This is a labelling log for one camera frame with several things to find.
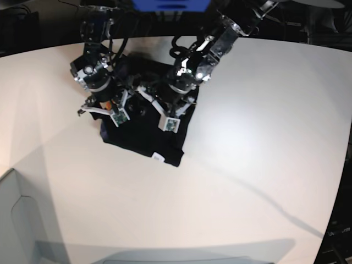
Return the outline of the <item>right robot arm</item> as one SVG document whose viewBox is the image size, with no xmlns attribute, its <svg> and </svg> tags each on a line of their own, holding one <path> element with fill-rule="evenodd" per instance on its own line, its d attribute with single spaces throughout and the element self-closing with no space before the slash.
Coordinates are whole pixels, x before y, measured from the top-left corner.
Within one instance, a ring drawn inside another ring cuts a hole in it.
<svg viewBox="0 0 352 264">
<path fill-rule="evenodd" d="M 70 72 L 89 97 L 78 110 L 78 115 L 91 113 L 106 116 L 116 127 L 130 120 L 125 108 L 133 94 L 134 77 L 128 73 L 127 57 L 123 51 L 113 51 L 113 38 L 118 30 L 119 11 L 126 11 L 126 1 L 81 1 L 89 14 L 80 25 L 84 42 L 82 56 L 70 64 Z"/>
</svg>

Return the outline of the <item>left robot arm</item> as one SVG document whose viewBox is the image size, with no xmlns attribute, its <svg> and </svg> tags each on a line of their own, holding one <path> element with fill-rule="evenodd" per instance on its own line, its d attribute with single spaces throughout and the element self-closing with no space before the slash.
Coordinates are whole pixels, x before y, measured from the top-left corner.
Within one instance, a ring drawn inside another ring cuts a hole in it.
<svg viewBox="0 0 352 264">
<path fill-rule="evenodd" d="M 178 119 L 196 103 L 199 86 L 210 80 L 221 58 L 240 37 L 250 36 L 278 1 L 230 1 L 208 24 L 201 28 L 189 47 L 172 39 L 169 51 L 175 59 L 169 71 L 156 80 L 144 81 L 137 88 L 160 115 Z"/>
</svg>

